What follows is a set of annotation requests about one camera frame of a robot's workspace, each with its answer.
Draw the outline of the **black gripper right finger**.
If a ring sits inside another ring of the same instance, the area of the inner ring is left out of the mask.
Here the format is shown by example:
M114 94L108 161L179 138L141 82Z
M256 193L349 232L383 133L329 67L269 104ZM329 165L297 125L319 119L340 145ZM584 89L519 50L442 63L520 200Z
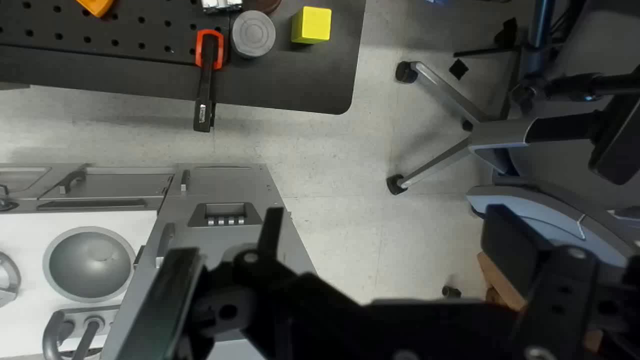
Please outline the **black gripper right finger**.
M516 319L513 358L579 360L584 353L596 275L598 259L588 250L554 250Z

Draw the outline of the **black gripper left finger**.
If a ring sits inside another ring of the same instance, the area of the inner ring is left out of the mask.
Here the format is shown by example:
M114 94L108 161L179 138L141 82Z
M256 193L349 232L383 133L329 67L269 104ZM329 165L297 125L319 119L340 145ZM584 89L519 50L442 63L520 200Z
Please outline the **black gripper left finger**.
M171 360L177 353L202 270L205 255L197 247L164 255L116 360Z

